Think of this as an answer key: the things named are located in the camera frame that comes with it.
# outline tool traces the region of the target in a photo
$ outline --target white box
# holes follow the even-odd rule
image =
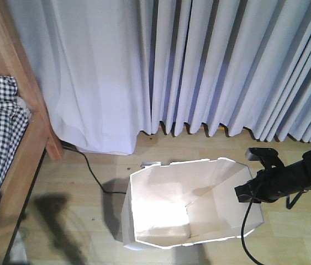
[[[248,203],[234,188],[252,178],[247,165],[228,158],[151,165],[130,175],[122,208],[125,247],[168,249],[240,237]],[[244,234],[263,224],[253,204]]]

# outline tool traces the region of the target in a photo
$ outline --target black cable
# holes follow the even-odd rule
[[[81,155],[85,158],[85,161],[87,162],[87,165],[88,165],[88,168],[89,168],[89,171],[90,171],[91,175],[94,177],[95,181],[99,184],[101,190],[102,190],[104,193],[106,193],[106,194],[126,194],[126,192],[110,192],[110,191],[108,191],[108,190],[105,190],[104,187],[102,186],[102,184],[100,183],[100,181],[99,181],[99,180],[97,179],[97,177],[95,176],[94,172],[92,171],[87,156],[86,156],[83,152],[79,151],[78,149],[75,149],[75,148],[72,148],[72,147],[69,147],[69,146],[65,146],[65,145],[62,145],[62,147],[63,147],[64,149],[66,149],[66,150],[79,153],[79,154],[81,154]]]
[[[262,185],[262,183],[260,183],[260,184],[257,186],[257,188],[256,188],[256,190],[255,190],[255,192],[254,192],[254,194],[253,194],[253,196],[252,196],[252,198],[251,198],[249,207],[247,208],[247,211],[246,211],[246,214],[245,214],[245,217],[244,217],[243,225],[241,226],[241,244],[242,244],[242,246],[243,246],[243,249],[244,249],[246,255],[247,255],[253,262],[255,262],[257,265],[264,265],[264,264],[261,263],[261,262],[259,262],[258,260],[256,260],[256,259],[253,257],[253,255],[251,255],[251,253],[249,252],[249,250],[247,249],[246,244],[245,244],[245,240],[244,240],[244,229],[245,229],[245,224],[246,224],[247,217],[249,216],[249,212],[250,212],[251,206],[252,206],[252,204],[254,203],[254,200],[255,200],[255,198],[256,198],[257,192],[259,191],[261,185]]]

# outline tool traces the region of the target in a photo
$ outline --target curtain fold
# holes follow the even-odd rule
[[[130,154],[159,122],[311,142],[309,0],[9,0],[57,135]]]

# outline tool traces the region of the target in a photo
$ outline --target wooden floor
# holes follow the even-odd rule
[[[125,191],[129,175],[139,170],[143,161],[170,163],[228,157],[249,165],[255,176],[261,165],[247,161],[244,155],[253,146],[275,148],[285,165],[311,150],[311,144],[291,139],[265,143],[252,140],[246,130],[234,137],[218,130],[210,138],[203,131],[195,135],[184,132],[175,138],[141,133],[133,155],[87,156],[107,189]],[[120,228],[123,199],[120,194],[102,194],[81,155],[67,151],[58,162],[46,156],[26,210],[27,218],[19,229],[30,264],[253,264],[236,238],[171,250],[124,248]],[[311,264],[311,191],[292,210],[284,204],[284,199],[262,204],[265,223],[247,237],[246,244],[264,264]]]

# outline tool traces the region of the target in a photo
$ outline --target bed post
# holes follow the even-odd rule
[[[39,113],[49,135],[46,145],[52,160],[63,157],[61,142],[54,133],[48,111],[39,89],[35,74],[20,41],[13,19],[5,0],[0,0],[0,53],[5,67],[0,67],[0,75],[14,76],[18,83],[19,95],[33,113]]]

